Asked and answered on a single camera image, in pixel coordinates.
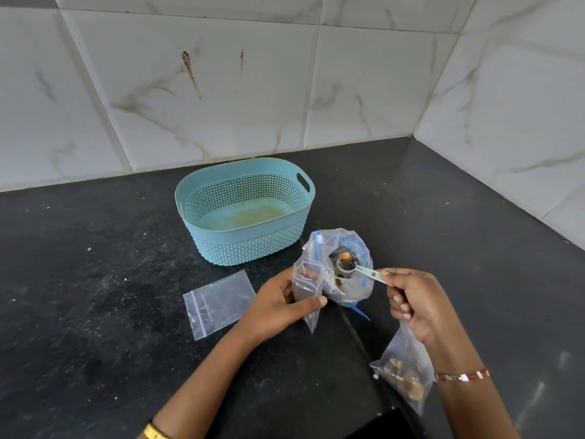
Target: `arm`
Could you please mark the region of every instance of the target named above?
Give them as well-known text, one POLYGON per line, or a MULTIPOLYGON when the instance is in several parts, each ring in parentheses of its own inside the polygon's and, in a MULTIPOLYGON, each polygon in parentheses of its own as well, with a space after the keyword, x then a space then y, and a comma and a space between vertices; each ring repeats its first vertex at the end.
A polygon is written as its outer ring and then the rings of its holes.
MULTIPOLYGON (((390 312, 427 348, 435 371, 460 375, 484 368, 455 309, 431 274, 385 268, 390 312)), ((457 439, 519 439, 491 379, 439 381, 441 400, 457 439)))
MULTIPOLYGON (((240 321, 154 417, 153 425, 158 431, 172 439, 203 438, 248 354, 266 339, 327 303, 323 296, 293 303, 292 274, 293 269, 289 268, 260 288, 240 321)), ((138 439, 146 439, 146 436, 141 433, 138 439)))

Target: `ziplock bag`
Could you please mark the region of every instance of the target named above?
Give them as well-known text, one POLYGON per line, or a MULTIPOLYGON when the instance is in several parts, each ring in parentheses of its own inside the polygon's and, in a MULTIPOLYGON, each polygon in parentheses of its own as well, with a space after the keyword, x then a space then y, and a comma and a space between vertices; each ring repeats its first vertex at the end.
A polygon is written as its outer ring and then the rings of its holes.
POLYGON ((379 361, 370 364, 378 376, 398 391, 419 416, 435 382, 435 370, 425 346, 404 321, 379 361))
POLYGON ((245 270, 184 294, 195 340, 239 320, 255 296, 245 270))
MULTIPOLYGON (((374 281, 364 274, 355 273, 350 278, 335 276, 332 259, 342 252, 349 252, 358 265, 373 268, 370 251, 355 231, 338 228, 311 233, 292 270, 292 291, 297 302, 311 295, 326 294, 335 303, 355 309, 355 303, 370 296, 374 281)), ((319 311, 305 317, 311 332, 318 317, 319 311)))

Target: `yellow bangle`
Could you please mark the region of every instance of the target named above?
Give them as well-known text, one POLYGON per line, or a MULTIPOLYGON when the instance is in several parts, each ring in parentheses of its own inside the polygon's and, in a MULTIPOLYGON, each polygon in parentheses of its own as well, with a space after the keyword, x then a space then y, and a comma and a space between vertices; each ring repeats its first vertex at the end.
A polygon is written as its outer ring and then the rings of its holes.
POLYGON ((148 422, 148 425, 144 429, 144 435, 148 437, 148 439, 171 439, 169 436, 158 431, 157 428, 152 425, 152 420, 148 422))

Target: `plastic bag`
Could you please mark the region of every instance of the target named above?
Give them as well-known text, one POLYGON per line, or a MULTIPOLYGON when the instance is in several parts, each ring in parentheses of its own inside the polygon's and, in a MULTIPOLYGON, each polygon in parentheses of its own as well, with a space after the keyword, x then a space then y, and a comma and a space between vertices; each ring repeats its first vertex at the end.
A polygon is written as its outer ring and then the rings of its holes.
POLYGON ((414 337, 406 322, 400 321, 400 329, 382 358, 372 362, 370 367, 422 415, 425 400, 435 382, 435 370, 427 349, 414 337))
POLYGON ((255 296, 245 270, 184 294, 195 340, 239 320, 255 296))
MULTIPOLYGON (((349 252, 358 265, 373 268, 370 251, 355 231, 338 228, 311 233, 292 271, 292 291, 296 301, 311 295, 326 294, 327 298, 340 305, 354 307, 355 303, 370 296, 374 281, 364 274, 336 277, 332 258, 342 252, 349 252)), ((319 311, 305 317, 311 332, 318 317, 319 311)))

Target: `hand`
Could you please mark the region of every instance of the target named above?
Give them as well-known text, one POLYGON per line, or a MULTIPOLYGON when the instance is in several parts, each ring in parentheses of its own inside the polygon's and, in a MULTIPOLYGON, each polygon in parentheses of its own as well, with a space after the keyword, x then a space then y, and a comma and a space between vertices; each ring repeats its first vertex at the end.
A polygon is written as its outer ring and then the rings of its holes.
POLYGON ((446 324, 459 322, 449 297, 432 274, 405 268, 380 272, 388 284, 390 314, 406 321, 422 343, 433 341, 446 324))
POLYGON ((246 338, 259 345, 300 318, 323 308, 327 303, 323 295, 294 302, 292 274, 293 269, 290 267, 262 285, 234 329, 240 330, 246 338))

